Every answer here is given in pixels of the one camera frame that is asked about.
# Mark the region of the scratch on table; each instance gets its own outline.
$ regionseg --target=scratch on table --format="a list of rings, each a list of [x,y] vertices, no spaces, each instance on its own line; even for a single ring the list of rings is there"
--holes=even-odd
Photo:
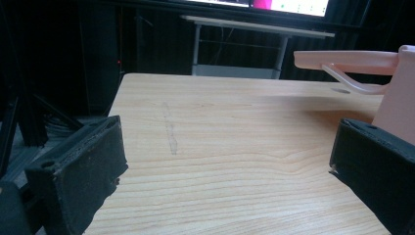
[[[171,121],[170,106],[167,102],[163,102],[162,113],[165,121],[165,131],[167,132],[168,143],[170,144],[170,151],[172,155],[177,154],[177,140],[174,137],[174,123]]]

